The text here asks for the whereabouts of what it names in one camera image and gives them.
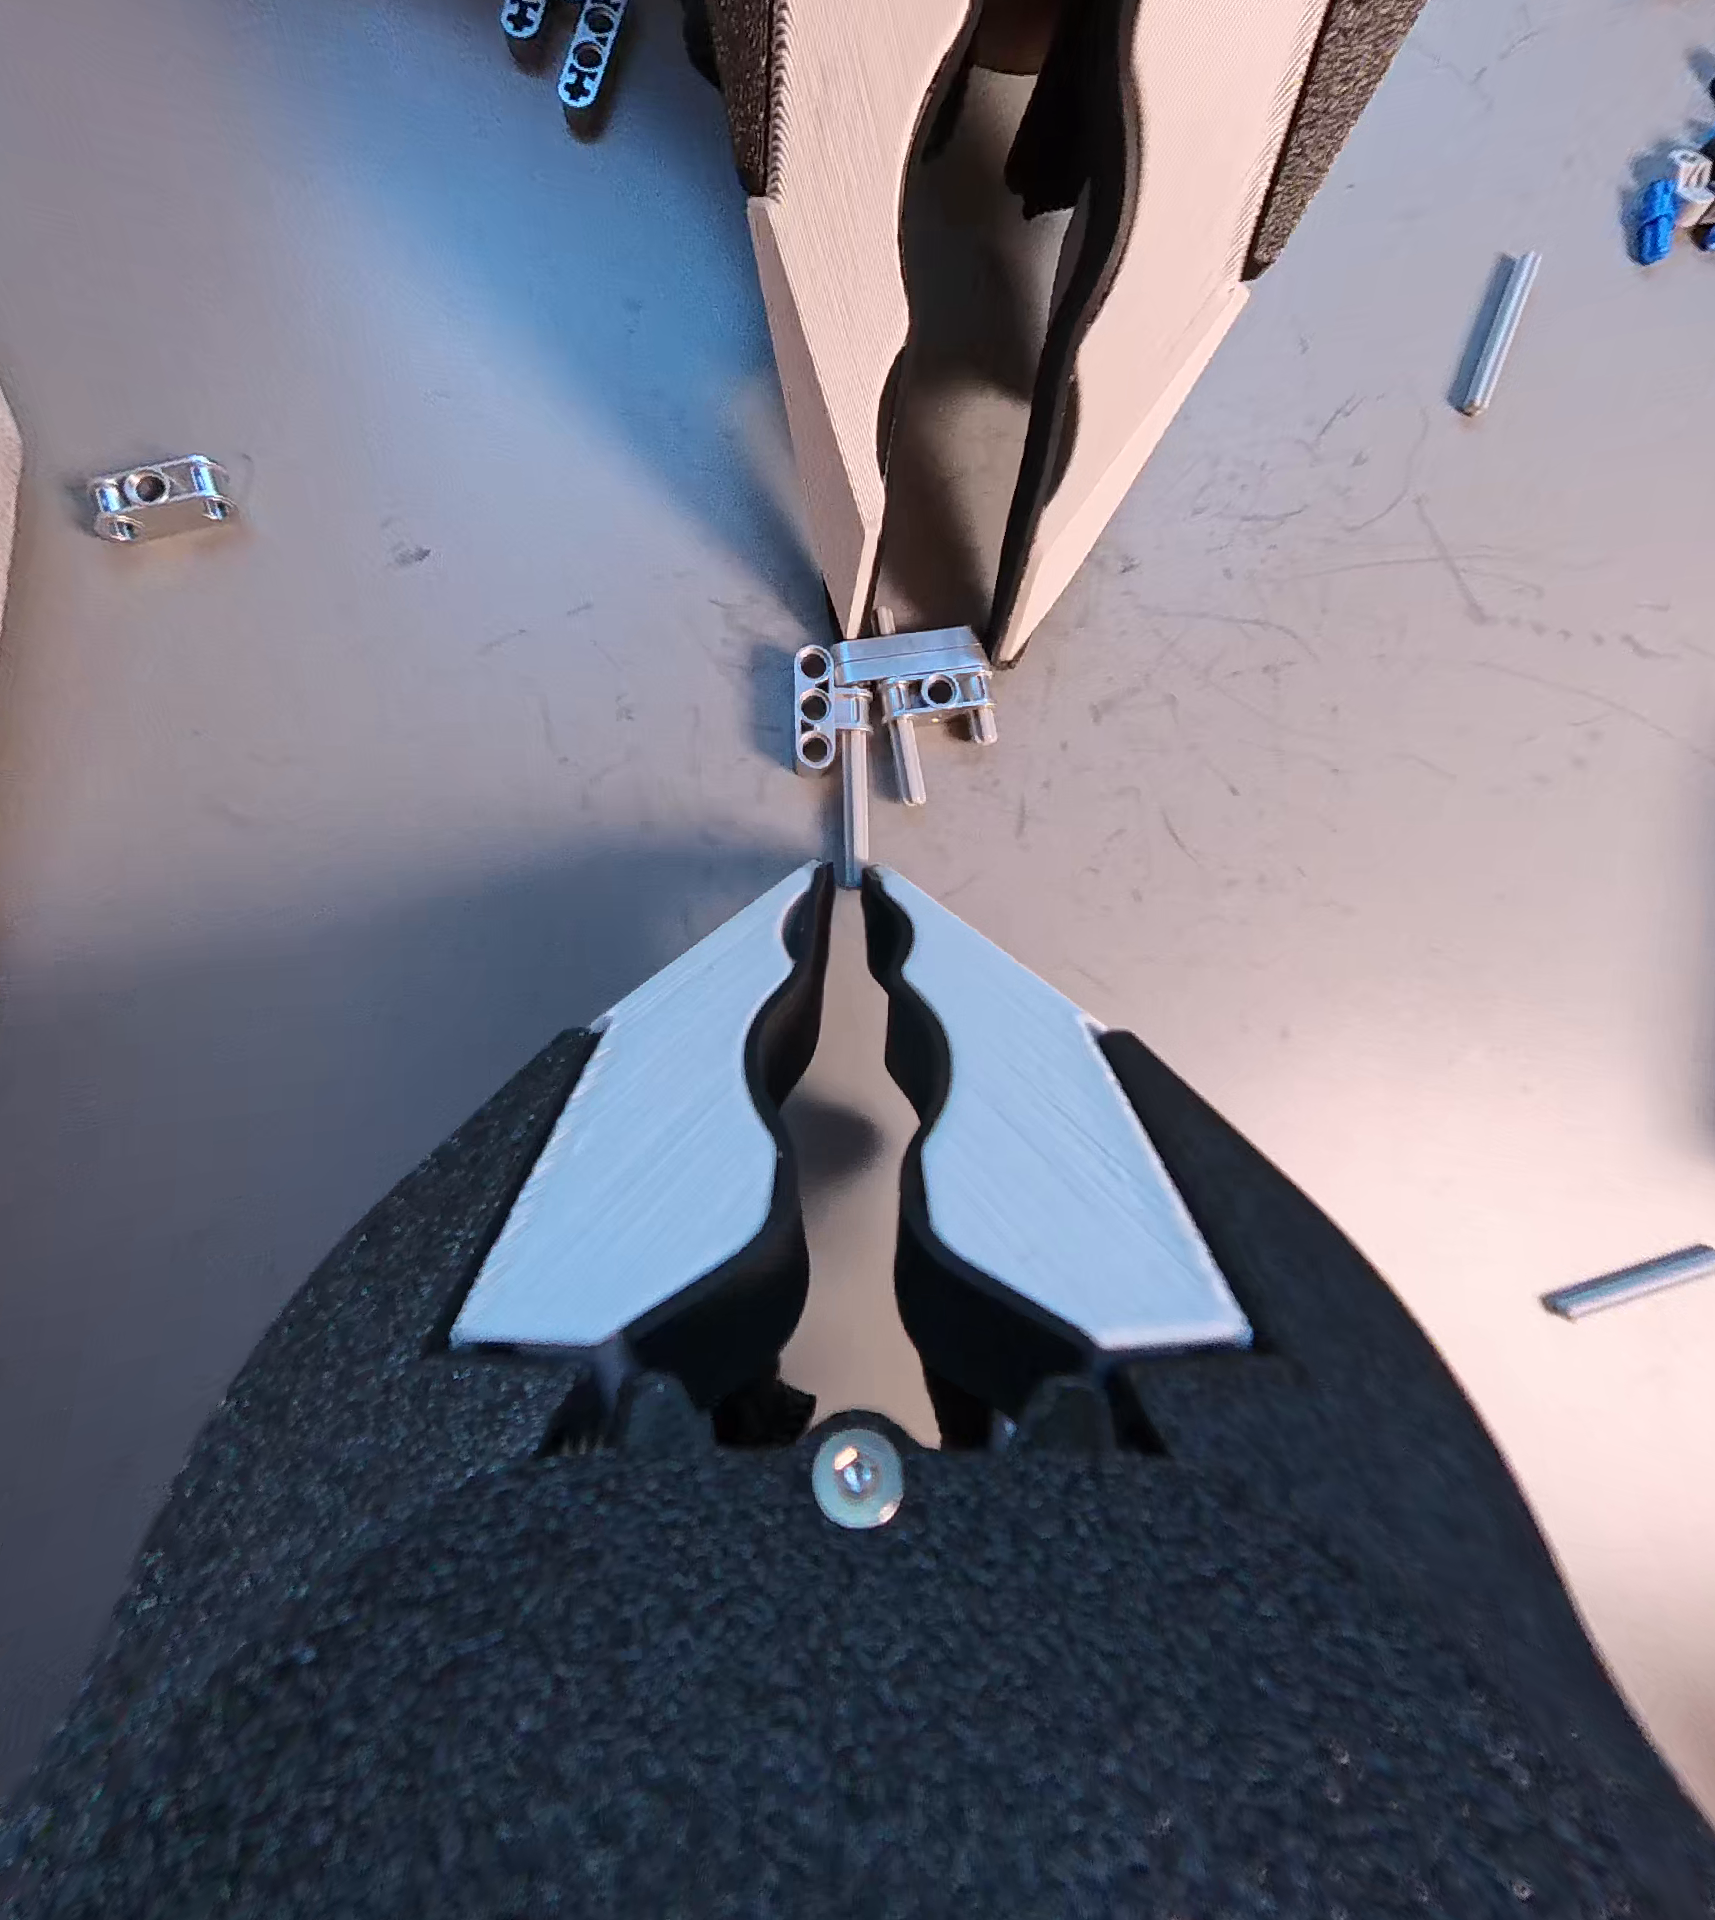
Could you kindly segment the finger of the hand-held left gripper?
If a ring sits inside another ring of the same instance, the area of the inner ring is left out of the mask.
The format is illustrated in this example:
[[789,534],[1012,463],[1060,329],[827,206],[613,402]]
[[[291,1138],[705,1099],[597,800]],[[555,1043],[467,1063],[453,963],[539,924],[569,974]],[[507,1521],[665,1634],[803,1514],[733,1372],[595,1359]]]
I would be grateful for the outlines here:
[[879,419],[909,338],[901,204],[913,143],[961,49],[965,3],[779,3],[767,189],[751,245],[839,633],[863,631],[885,517]]
[[1060,253],[988,614],[1012,665],[1246,300],[1254,218],[1326,6],[1098,10],[1088,185]]

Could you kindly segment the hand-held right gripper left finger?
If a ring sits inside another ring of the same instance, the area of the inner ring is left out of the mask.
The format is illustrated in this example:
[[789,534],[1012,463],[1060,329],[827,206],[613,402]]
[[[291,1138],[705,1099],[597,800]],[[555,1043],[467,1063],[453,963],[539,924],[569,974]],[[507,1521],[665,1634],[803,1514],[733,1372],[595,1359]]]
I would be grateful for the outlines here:
[[809,1277],[779,1109],[815,1053],[833,901],[829,867],[797,869],[599,1018],[453,1349],[773,1369]]

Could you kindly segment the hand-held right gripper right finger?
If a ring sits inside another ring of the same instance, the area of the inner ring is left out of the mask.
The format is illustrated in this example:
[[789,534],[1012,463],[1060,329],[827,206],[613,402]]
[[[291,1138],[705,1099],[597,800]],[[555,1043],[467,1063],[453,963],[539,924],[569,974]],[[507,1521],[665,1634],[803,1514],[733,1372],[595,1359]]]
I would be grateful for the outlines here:
[[1246,1349],[1108,1033],[897,873],[867,873],[865,912],[889,1068],[917,1110],[907,1219],[935,1255],[1096,1352]]

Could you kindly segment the grey block with pins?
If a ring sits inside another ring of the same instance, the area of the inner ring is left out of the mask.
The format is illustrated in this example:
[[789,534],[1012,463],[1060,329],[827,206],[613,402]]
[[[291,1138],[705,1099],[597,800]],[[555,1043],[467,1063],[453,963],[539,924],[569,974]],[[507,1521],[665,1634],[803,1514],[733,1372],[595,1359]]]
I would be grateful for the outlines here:
[[829,723],[841,739],[879,726],[901,805],[927,800],[919,725],[965,726],[973,745],[996,741],[990,663],[967,628],[845,639],[829,648]]

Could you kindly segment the grey three-hole beam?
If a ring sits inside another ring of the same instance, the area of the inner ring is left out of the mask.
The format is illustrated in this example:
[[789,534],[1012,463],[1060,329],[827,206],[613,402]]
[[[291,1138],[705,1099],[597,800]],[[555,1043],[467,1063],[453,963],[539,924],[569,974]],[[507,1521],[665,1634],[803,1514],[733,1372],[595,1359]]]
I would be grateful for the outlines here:
[[843,739],[867,731],[869,687],[843,678],[833,647],[799,647],[793,659],[793,772],[819,777],[831,771]]

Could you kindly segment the grey double cross-hole connector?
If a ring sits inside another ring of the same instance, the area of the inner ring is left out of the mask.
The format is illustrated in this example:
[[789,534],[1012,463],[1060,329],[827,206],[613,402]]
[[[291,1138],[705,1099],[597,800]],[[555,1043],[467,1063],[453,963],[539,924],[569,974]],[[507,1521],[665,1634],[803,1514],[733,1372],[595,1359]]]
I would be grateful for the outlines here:
[[95,538],[117,547],[227,524],[239,515],[227,468],[201,453],[101,472],[85,493]]

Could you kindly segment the long grey axle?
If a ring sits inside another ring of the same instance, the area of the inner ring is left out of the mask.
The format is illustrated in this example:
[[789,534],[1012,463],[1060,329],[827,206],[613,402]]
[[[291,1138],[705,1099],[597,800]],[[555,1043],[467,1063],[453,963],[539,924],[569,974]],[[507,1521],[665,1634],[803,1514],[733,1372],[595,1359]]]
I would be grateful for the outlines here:
[[1540,1308],[1576,1322],[1610,1308],[1715,1278],[1715,1247],[1690,1245],[1540,1295]]
[[1502,255],[1492,267],[1446,394],[1460,419],[1474,421],[1488,408],[1538,270],[1534,251]]

